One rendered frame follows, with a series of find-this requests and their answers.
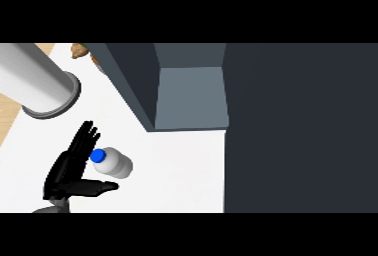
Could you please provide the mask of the dark grey cabinet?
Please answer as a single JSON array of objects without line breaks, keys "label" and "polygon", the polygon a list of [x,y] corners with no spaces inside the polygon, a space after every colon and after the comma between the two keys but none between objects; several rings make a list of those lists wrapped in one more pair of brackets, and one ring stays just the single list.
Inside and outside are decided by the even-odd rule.
[{"label": "dark grey cabinet", "polygon": [[88,47],[147,131],[228,128],[223,43],[91,43]]}]

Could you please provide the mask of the dark grey cabinet door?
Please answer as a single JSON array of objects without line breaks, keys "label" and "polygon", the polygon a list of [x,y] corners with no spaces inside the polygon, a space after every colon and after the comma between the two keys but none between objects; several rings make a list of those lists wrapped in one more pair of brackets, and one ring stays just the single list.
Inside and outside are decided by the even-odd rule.
[{"label": "dark grey cabinet door", "polygon": [[225,209],[378,212],[378,44],[235,43]]}]

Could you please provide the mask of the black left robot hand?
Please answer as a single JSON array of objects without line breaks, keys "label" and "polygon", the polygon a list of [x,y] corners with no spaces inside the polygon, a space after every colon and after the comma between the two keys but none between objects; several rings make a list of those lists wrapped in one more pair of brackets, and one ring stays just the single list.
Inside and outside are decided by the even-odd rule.
[{"label": "black left robot hand", "polygon": [[110,181],[83,178],[88,161],[101,133],[92,121],[86,121],[76,133],[68,149],[61,153],[51,168],[45,186],[43,199],[61,200],[71,196],[98,197],[119,189],[119,184]]}]

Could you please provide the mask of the brown lumpy object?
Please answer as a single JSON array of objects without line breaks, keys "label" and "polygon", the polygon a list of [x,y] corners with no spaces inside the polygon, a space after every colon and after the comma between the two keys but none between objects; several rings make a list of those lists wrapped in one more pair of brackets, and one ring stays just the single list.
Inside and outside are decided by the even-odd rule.
[{"label": "brown lumpy object", "polygon": [[85,57],[89,54],[89,49],[79,43],[71,46],[71,57],[74,59]]}]

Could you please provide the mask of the white cylinder with grey rim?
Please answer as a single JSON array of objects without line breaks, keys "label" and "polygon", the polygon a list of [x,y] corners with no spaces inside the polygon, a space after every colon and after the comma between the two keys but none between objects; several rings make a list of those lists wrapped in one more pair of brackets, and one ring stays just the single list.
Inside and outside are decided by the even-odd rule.
[{"label": "white cylinder with grey rim", "polygon": [[76,104],[82,83],[34,43],[0,43],[0,93],[33,118],[51,119]]}]

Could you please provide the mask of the white bottle with blue cap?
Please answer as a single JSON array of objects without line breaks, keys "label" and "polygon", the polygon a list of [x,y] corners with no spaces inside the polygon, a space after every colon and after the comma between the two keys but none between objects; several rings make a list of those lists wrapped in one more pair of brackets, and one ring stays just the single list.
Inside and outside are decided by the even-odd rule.
[{"label": "white bottle with blue cap", "polygon": [[130,176],[133,171],[132,159],[116,148],[95,149],[91,154],[91,160],[99,173],[119,179]]}]

